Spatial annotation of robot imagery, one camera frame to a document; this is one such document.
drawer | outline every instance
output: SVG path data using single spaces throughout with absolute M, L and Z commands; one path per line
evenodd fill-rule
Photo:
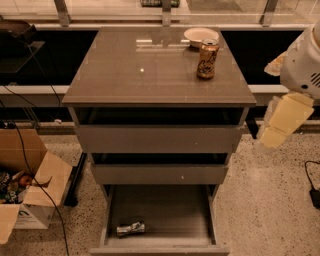
M 137 221 L 145 233 L 117 236 L 117 227 Z M 216 244 L 212 201 L 202 185 L 111 187 L 105 225 L 91 255 L 228 255 Z
M 224 165 L 91 165 L 98 184 L 222 184 Z
M 234 152 L 241 127 L 78 126 L 85 153 L 215 153 Z

white robot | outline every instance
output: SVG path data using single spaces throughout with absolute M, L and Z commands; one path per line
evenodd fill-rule
M 279 76 L 289 92 L 269 103 L 264 124 L 257 134 L 263 148 L 280 146 L 313 113 L 315 99 L 320 99 L 320 20 L 269 63 L 265 72 Z

cabinet top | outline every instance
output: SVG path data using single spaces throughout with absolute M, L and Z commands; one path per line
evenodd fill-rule
M 215 77 L 197 77 L 199 49 L 187 27 L 101 28 L 63 103 L 254 105 L 255 98 L 220 31 Z

gray cabinet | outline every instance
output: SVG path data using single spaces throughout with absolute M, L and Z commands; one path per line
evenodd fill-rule
M 255 99 L 221 34 L 216 76 L 197 78 L 186 29 L 102 28 L 63 99 L 107 201 L 92 255 L 228 254 L 212 201 Z

box flap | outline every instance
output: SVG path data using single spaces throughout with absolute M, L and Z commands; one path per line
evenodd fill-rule
M 28 164 L 32 172 L 36 173 L 47 148 L 35 130 L 21 129 L 20 134 Z M 21 139 L 16 129 L 0 129 L 0 166 L 15 172 L 29 172 Z
M 58 206 L 72 171 L 72 166 L 48 151 L 38 169 L 36 180 L 41 184 L 50 180 L 47 188 L 43 188 Z M 53 206 L 52 201 L 40 187 L 31 186 L 23 200 L 24 204 Z
M 0 204 L 0 244 L 8 242 L 17 221 L 20 205 Z

